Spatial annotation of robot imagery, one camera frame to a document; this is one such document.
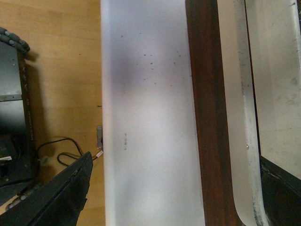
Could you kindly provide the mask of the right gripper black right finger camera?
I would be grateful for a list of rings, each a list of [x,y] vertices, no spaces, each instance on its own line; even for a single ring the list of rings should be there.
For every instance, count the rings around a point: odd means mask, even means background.
[[[265,212],[272,226],[301,224],[301,180],[260,156]]]

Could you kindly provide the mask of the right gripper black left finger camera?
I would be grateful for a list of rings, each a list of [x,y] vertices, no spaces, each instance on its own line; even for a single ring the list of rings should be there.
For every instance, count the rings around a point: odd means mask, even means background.
[[[93,160],[85,153],[0,216],[2,226],[75,226],[87,201]]]

